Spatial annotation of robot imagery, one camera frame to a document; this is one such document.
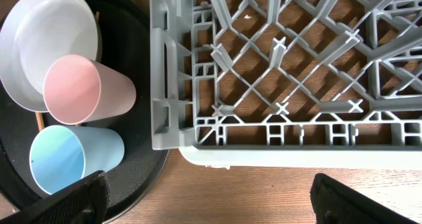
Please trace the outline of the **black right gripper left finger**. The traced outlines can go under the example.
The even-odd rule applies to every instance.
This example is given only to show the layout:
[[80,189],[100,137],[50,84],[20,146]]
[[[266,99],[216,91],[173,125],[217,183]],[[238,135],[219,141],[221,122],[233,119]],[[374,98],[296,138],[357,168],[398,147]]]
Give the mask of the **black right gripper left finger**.
[[1,224],[102,223],[109,202],[106,174],[96,171],[1,220]]

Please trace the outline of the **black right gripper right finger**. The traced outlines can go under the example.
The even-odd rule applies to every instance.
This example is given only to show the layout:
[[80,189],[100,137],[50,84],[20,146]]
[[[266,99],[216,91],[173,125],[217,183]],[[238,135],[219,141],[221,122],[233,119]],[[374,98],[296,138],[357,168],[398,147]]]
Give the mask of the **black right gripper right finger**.
[[317,224],[413,223],[324,173],[315,175],[310,195]]

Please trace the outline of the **blue cup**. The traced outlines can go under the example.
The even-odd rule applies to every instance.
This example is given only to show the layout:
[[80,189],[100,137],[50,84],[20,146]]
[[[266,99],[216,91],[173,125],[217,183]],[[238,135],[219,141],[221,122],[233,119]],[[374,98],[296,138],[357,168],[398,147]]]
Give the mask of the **blue cup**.
[[30,147],[30,172],[38,187],[54,194],[96,171],[108,172],[123,160],[125,145],[108,128],[51,125]]

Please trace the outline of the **pink cup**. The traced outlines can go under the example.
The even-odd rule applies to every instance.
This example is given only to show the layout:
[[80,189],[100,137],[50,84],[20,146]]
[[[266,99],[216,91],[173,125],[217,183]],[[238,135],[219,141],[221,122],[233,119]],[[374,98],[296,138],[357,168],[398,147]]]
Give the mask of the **pink cup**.
[[66,125],[122,115],[136,101],[136,88],[128,76],[75,54],[50,66],[43,94],[49,113]]

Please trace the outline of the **grey plate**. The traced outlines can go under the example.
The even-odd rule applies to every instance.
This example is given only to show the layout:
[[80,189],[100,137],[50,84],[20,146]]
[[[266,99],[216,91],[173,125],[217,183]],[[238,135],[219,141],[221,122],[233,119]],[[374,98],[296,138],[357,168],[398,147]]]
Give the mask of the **grey plate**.
[[19,0],[1,27],[1,82],[21,107],[46,112],[43,87],[50,66],[68,54],[95,60],[100,48],[85,0]]

